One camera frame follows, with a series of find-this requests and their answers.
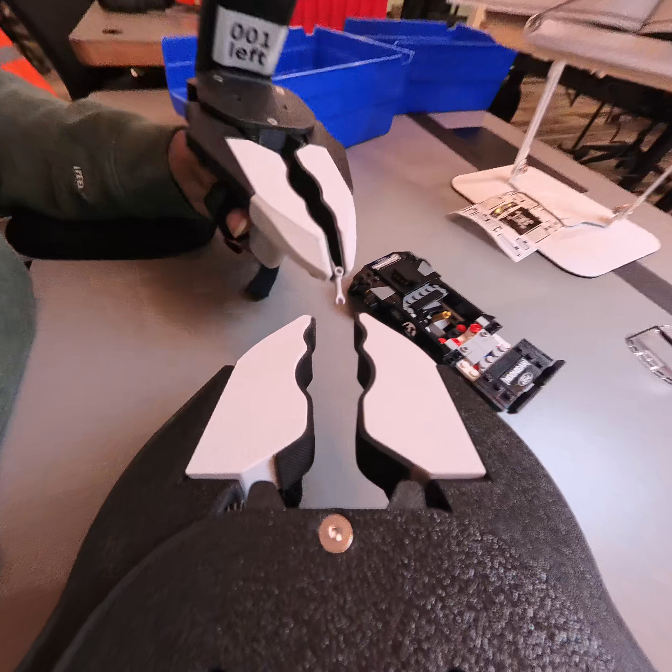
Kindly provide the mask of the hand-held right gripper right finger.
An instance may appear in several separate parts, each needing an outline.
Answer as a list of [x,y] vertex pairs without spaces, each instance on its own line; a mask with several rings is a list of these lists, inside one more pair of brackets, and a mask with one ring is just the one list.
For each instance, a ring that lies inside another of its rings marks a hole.
[[373,316],[356,315],[356,460],[376,486],[471,481],[486,468],[439,366]]

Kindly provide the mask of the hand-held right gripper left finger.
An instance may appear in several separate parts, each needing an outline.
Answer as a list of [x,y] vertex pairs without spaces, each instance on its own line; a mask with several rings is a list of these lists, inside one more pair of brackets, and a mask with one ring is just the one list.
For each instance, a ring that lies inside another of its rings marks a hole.
[[237,481],[243,489],[262,481],[290,486],[279,455],[308,430],[307,383],[297,372],[312,355],[306,337],[314,328],[302,315],[239,358],[185,468],[188,478]]

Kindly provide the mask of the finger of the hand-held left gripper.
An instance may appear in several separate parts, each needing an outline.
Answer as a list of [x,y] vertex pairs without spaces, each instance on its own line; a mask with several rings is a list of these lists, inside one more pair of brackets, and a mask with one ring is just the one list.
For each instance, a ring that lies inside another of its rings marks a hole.
[[325,206],[332,220],[324,224],[324,233],[332,234],[338,251],[331,251],[335,266],[349,274],[354,268],[357,247],[357,217],[354,197],[328,149],[305,145],[296,151],[296,160],[320,192],[318,203]]
[[290,257],[314,278],[330,281],[333,265],[327,238],[291,187],[281,156],[247,139],[227,138],[226,143],[251,187],[253,255],[269,268]]

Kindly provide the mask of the black lego car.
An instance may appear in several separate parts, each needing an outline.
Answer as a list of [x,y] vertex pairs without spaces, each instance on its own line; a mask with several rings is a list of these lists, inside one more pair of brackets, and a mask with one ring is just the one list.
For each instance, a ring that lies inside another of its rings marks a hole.
[[526,339],[511,344],[501,324],[448,285],[427,260],[396,251],[365,264],[348,289],[369,313],[462,377],[498,412],[515,414],[565,365]]

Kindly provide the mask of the sticker sheet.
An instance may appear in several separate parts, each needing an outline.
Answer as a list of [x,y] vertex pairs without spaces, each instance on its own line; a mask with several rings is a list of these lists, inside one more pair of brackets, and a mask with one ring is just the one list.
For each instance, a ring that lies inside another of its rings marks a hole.
[[559,217],[517,190],[471,204],[454,215],[475,224],[515,263],[537,252],[565,228]]

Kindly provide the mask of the person's left forearm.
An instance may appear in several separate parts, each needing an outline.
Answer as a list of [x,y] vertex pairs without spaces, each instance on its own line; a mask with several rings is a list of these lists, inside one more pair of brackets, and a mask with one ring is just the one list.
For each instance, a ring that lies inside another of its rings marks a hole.
[[1,72],[1,217],[197,218],[172,178],[179,125],[90,99],[67,103]]

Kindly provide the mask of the clear lego windshield piece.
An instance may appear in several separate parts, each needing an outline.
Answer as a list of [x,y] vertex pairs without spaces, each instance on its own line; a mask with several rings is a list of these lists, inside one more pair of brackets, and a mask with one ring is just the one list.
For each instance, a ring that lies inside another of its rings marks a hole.
[[628,335],[625,343],[647,370],[671,385],[671,325],[654,325]]

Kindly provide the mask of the person's left hand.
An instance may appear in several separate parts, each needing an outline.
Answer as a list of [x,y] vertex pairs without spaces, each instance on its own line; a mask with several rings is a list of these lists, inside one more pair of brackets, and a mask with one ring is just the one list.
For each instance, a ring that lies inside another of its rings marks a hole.
[[226,245],[235,253],[249,252],[251,217],[243,201],[229,185],[216,179],[188,144],[184,129],[176,131],[167,151],[173,180],[192,209],[215,223]]

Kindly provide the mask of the red plastic bin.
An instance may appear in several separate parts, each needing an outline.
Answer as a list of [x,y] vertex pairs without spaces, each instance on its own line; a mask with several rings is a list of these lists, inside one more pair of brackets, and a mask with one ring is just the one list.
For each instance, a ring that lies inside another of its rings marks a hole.
[[307,34],[315,26],[343,29],[348,18],[382,19],[388,1],[297,1],[289,25]]

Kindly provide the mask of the white booklet stand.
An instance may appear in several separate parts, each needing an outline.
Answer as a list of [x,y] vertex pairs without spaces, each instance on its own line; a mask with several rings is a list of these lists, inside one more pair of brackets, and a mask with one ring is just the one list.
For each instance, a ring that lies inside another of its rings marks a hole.
[[634,202],[609,209],[532,166],[530,152],[567,60],[595,70],[620,69],[671,79],[670,1],[475,1],[490,12],[527,17],[528,45],[553,55],[543,93],[511,165],[456,176],[455,191],[471,204],[522,191],[559,217],[565,228],[536,252],[560,269],[596,278],[660,249],[631,214],[671,174],[668,168]]

